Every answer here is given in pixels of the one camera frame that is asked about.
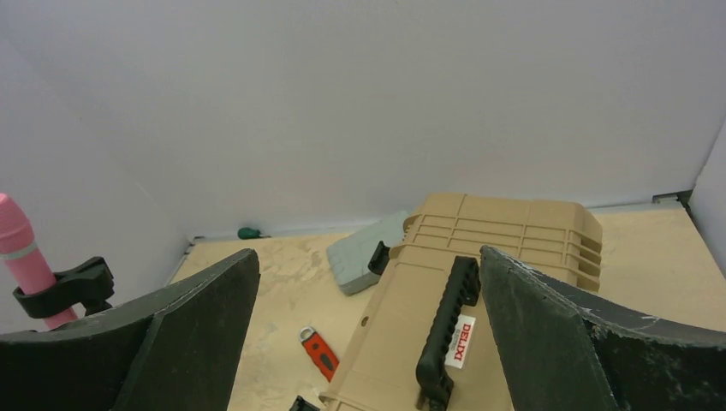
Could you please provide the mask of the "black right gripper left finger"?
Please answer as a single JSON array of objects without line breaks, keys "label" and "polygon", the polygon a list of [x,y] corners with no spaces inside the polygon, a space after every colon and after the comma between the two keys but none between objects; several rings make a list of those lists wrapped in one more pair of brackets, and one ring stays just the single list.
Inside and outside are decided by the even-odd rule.
[{"label": "black right gripper left finger", "polygon": [[4,410],[225,410],[259,289],[244,249],[53,331],[1,337]]}]

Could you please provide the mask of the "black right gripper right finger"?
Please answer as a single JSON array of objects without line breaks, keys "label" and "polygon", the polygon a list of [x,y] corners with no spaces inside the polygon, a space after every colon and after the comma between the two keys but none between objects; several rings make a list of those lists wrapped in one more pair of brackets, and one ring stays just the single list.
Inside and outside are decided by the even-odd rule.
[{"label": "black right gripper right finger", "polygon": [[490,246],[480,278],[515,409],[724,409],[723,332],[621,306]]}]

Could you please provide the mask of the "black clip microphone stand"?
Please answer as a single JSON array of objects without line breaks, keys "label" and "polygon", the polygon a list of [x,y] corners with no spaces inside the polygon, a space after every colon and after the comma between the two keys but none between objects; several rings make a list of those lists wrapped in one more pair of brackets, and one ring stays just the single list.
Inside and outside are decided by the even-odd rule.
[{"label": "black clip microphone stand", "polygon": [[93,257],[67,271],[53,273],[57,280],[47,290],[26,295],[20,287],[13,296],[30,318],[46,319],[75,304],[81,304],[85,315],[112,308],[108,299],[114,294],[114,277],[104,258]]}]

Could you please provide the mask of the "pink microphone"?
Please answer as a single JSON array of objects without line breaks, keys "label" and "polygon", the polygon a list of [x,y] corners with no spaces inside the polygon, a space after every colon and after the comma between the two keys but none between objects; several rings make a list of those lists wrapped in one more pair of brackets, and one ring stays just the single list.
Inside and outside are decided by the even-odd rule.
[{"label": "pink microphone", "polygon": [[30,220],[7,194],[1,194],[1,261],[25,295],[35,295],[57,283],[35,242]]}]

